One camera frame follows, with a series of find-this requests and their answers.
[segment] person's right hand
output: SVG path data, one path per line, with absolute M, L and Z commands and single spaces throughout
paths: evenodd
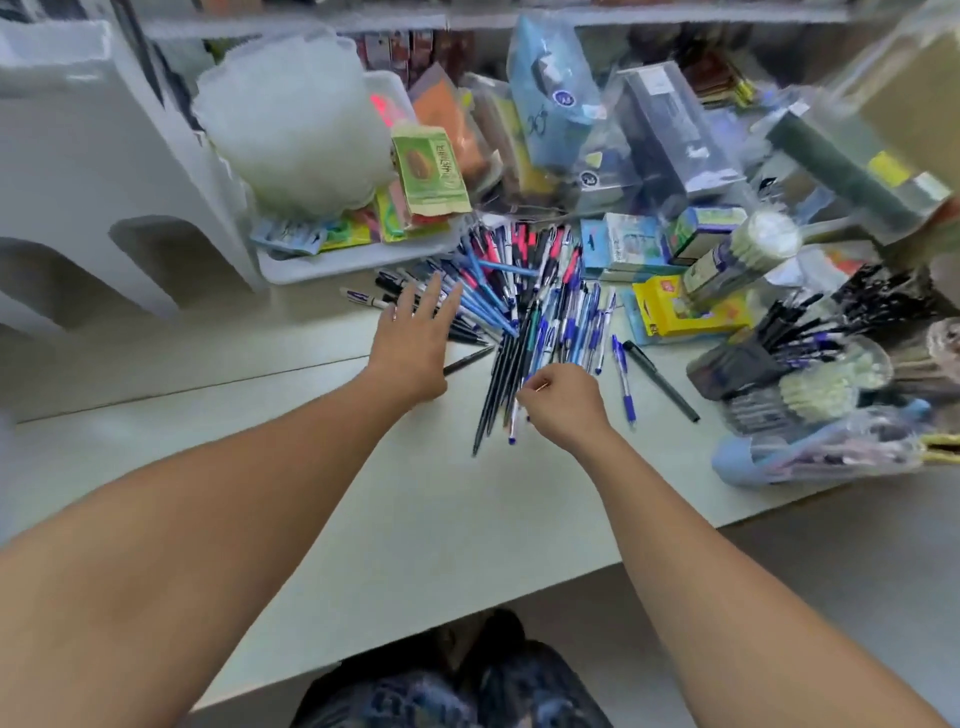
M 574 455 L 611 430 L 597 380 L 576 364 L 544 367 L 516 398 L 543 437 Z

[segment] round blue sticker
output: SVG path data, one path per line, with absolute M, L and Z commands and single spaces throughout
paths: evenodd
M 577 100 L 573 98 L 573 94 L 569 91 L 564 91 L 563 89 L 553 92 L 553 100 L 562 107 L 572 107 L 577 103 Z

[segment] forearm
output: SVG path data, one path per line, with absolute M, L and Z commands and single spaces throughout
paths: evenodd
M 618 435 L 575 454 L 699 725 L 946 725 L 714 530 Z
M 173 724 L 406 407 L 362 374 L 128 473 L 16 539 L 0 552 L 14 595 L 0 600 L 0 673 L 14 676 L 0 687 L 0 722 Z M 78 705 L 96 713 L 78 722 Z

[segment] patterned pants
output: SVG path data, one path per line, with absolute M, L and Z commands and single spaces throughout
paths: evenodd
M 505 614 L 498 613 L 501 622 L 516 620 Z M 492 636 L 485 627 L 480 652 L 485 639 L 498 646 L 479 655 L 475 646 L 458 674 L 429 665 L 435 655 L 424 658 L 425 636 L 391 645 L 365 664 L 347 661 L 311 686 L 292 728 L 612 728 L 564 659 L 522 639 L 519 629 L 519 639 L 504 641 L 502 629 Z

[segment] gray floor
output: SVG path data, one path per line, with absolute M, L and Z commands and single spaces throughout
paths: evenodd
M 875 481 L 726 531 L 960 723 L 960 482 Z M 626 573 L 611 567 L 512 604 L 618 728 L 693 728 Z M 286 728 L 311 676 L 191 716 L 189 728 Z

